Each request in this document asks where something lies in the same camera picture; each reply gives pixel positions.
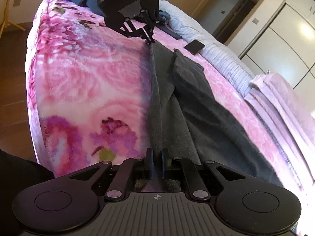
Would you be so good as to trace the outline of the dark grey jeans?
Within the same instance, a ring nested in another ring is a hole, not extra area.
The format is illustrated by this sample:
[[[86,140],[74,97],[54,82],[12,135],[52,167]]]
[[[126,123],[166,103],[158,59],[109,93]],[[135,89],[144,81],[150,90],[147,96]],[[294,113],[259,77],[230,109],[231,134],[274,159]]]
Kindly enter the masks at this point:
[[[200,64],[161,43],[150,46],[150,58],[147,127],[156,155],[167,149],[169,155],[198,165],[212,160],[281,185],[242,125],[216,101]]]

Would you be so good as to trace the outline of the folded lilac quilt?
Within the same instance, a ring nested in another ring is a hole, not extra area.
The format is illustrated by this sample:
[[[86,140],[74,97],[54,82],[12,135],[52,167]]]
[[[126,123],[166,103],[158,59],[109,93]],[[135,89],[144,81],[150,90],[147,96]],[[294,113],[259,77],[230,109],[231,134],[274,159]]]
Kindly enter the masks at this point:
[[[314,118],[280,74],[257,75],[250,87],[245,101],[264,122],[299,180],[313,182]]]

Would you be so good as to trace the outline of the pink floral blanket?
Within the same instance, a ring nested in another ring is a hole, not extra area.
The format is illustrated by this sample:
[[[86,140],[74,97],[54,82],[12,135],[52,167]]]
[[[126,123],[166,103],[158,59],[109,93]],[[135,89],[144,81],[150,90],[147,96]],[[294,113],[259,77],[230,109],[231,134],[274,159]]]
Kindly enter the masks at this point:
[[[237,90],[188,42],[154,30],[155,43],[200,64],[218,103],[245,129],[271,164],[281,186],[300,200],[314,189],[301,181],[280,148]],[[147,117],[151,104],[150,46],[126,38],[104,19],[66,0],[43,0],[27,39],[27,94],[38,163],[55,177],[101,161],[118,165],[144,157],[151,148]],[[161,152],[153,150],[161,170]]]

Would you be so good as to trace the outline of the light blue striped sheet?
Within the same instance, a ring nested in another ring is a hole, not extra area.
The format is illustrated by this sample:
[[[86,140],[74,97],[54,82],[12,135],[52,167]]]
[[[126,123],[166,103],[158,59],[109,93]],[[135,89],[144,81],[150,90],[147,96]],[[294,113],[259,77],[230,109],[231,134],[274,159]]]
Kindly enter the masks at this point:
[[[170,15],[168,25],[182,38],[190,43],[198,40],[205,47],[200,51],[203,56],[241,96],[246,96],[251,90],[250,81],[254,73],[227,46],[220,43],[208,33],[196,20],[188,16],[178,7],[168,1],[159,1],[160,9]]]

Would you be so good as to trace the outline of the wooden stand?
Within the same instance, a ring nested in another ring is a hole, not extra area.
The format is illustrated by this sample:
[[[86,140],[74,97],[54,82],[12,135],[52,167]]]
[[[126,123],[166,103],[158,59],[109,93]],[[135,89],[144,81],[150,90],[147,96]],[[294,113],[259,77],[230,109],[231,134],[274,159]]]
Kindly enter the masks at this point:
[[[22,27],[21,25],[19,25],[17,23],[14,23],[14,22],[9,20],[9,17],[10,17],[10,2],[11,2],[11,0],[6,0],[6,5],[5,5],[4,13],[3,13],[3,22],[1,23],[0,37],[2,36],[4,30],[8,26],[14,26],[14,27],[18,28],[21,31],[26,31],[26,29],[24,27]]]

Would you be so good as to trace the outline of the black phone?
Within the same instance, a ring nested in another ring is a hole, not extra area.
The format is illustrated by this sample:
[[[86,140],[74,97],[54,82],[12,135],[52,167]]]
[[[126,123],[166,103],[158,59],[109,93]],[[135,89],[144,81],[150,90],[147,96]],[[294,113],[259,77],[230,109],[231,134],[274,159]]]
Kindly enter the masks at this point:
[[[184,46],[184,49],[190,52],[190,54],[196,55],[199,53],[205,45],[198,40],[193,40],[192,42],[188,43]]]

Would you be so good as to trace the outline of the white wardrobe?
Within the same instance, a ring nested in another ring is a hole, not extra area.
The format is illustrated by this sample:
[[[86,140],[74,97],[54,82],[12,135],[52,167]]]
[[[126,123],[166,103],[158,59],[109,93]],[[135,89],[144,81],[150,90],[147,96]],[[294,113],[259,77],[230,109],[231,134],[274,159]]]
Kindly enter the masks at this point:
[[[243,56],[255,74],[278,73],[314,111],[314,0],[286,0]]]

